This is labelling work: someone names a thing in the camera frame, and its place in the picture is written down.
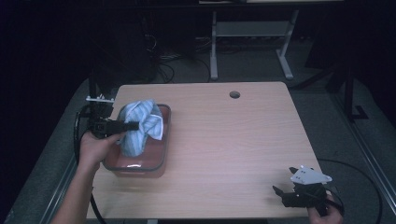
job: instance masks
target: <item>gray floor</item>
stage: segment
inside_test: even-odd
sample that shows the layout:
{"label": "gray floor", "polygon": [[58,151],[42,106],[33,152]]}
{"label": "gray floor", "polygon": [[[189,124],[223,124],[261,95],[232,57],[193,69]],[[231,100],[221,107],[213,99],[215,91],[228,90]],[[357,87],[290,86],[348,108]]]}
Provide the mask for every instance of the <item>gray floor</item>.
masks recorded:
{"label": "gray floor", "polygon": [[[243,44],[238,45],[237,52],[220,53],[217,82],[283,81],[288,86],[293,86],[320,71],[304,67],[311,43],[295,41],[290,44],[287,54],[295,78],[286,80],[275,53],[279,41],[281,40],[245,39]],[[208,53],[198,54],[197,58],[209,63]],[[175,69],[173,78],[175,83],[206,82],[209,76],[207,68],[199,61],[182,59],[167,64]],[[167,71],[170,77],[170,70],[167,70],[167,67],[163,70]],[[317,157],[347,162],[362,169],[374,179],[370,162],[364,158],[361,143],[356,140],[354,132],[358,131],[365,140],[365,146],[371,149],[389,179],[389,183],[396,186],[394,174],[396,130],[376,106],[370,92],[359,82],[356,82],[354,103],[363,107],[369,119],[357,120],[351,126],[339,106],[342,93],[335,95],[327,93],[324,90],[327,81],[328,78],[325,77],[302,91],[290,91]],[[162,77],[157,76],[153,83],[163,83]],[[84,99],[87,94],[88,85],[84,82],[71,99],[20,197],[15,202],[9,223],[43,223],[50,219],[51,210],[48,209],[48,204],[55,204],[52,200],[53,195],[62,196],[62,188],[59,184],[64,179],[64,171],[73,160],[74,116],[76,111],[86,104]],[[359,172],[343,164],[328,161],[319,161],[319,163],[323,173],[332,176],[332,187],[337,189],[345,204],[345,223],[375,223],[379,205],[375,189],[370,182]],[[382,205],[381,223],[396,223],[396,216],[390,209],[386,197],[383,197]],[[145,223],[145,221],[109,220],[108,223]],[[217,221],[212,220],[207,223],[217,223]],[[232,223],[258,223],[258,220],[244,222],[239,220]],[[308,223],[308,220],[307,218],[270,219],[268,223]]]}

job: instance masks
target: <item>folded fabric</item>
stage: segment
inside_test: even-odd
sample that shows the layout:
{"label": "folded fabric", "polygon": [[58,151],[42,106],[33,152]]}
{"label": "folded fabric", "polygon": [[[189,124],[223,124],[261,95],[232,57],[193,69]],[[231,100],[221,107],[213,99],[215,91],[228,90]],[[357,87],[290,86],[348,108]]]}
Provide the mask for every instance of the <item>folded fabric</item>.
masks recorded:
{"label": "folded fabric", "polygon": [[154,100],[136,101],[126,105],[120,112],[119,120],[139,122],[139,130],[128,131],[120,140],[122,154],[136,157],[143,153],[148,136],[163,138],[163,115]]}

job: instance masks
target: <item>forearm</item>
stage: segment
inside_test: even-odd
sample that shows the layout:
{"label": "forearm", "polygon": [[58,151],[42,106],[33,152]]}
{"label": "forearm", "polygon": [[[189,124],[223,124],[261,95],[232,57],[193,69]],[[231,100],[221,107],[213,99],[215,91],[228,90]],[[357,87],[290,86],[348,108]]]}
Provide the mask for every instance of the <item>forearm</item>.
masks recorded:
{"label": "forearm", "polygon": [[85,223],[95,169],[78,167],[52,223]]}

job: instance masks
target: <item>hand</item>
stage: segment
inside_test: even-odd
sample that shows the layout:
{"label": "hand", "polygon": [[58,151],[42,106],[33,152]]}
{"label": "hand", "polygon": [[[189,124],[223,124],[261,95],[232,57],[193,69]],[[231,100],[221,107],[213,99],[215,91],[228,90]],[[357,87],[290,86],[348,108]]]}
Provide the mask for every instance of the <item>hand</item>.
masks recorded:
{"label": "hand", "polygon": [[[333,201],[332,196],[328,195],[327,199]],[[309,222],[311,224],[342,224],[343,217],[341,216],[340,212],[332,207],[328,206],[327,209],[327,216],[321,217],[315,207],[307,208]]]}
{"label": "hand", "polygon": [[86,132],[81,138],[78,167],[97,171],[100,162],[125,133],[113,134],[104,139],[97,139],[91,132]]}

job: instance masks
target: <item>floor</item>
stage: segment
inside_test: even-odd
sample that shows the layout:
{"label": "floor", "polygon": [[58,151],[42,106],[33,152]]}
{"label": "floor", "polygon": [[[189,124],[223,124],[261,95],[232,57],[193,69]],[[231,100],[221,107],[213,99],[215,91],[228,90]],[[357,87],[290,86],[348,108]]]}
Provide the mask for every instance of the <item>floor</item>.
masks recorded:
{"label": "floor", "polygon": [[[279,48],[282,39],[245,38],[223,39],[219,47],[217,82],[247,82],[247,81],[282,81],[288,86],[294,86],[320,72],[318,69],[306,68],[304,63],[312,46],[310,40],[293,41],[287,53],[293,80],[286,80],[282,74],[275,50]],[[191,83],[207,82],[209,52],[200,49],[198,60],[176,58],[167,51],[163,55],[161,72],[152,81],[155,83]],[[345,223],[396,223],[396,211],[392,211],[389,202],[395,200],[383,194],[382,185],[378,184],[371,169],[372,161],[367,161],[364,152],[368,148],[379,167],[389,181],[390,187],[396,186],[396,130],[392,127],[375,105],[370,92],[355,82],[354,105],[361,105],[369,119],[356,120],[350,123],[340,106],[343,102],[343,91],[329,94],[325,91],[329,77],[325,77],[303,90],[290,91],[291,97],[304,128],[317,155],[323,173],[333,178],[332,189],[336,190],[342,199],[346,214]],[[87,81],[81,83],[75,96],[71,99],[57,128],[49,140],[43,154],[36,164],[27,184],[16,201],[8,223],[47,223],[54,210],[48,206],[56,205],[62,198],[67,179],[65,175],[74,170],[72,128],[75,112],[84,104],[88,94]],[[379,186],[380,197],[375,191]],[[210,220],[205,223],[262,223],[288,224],[308,223],[306,217],[291,219],[268,220]],[[87,220],[87,223],[99,223],[97,220]],[[146,223],[146,220],[108,220],[107,223]]]}

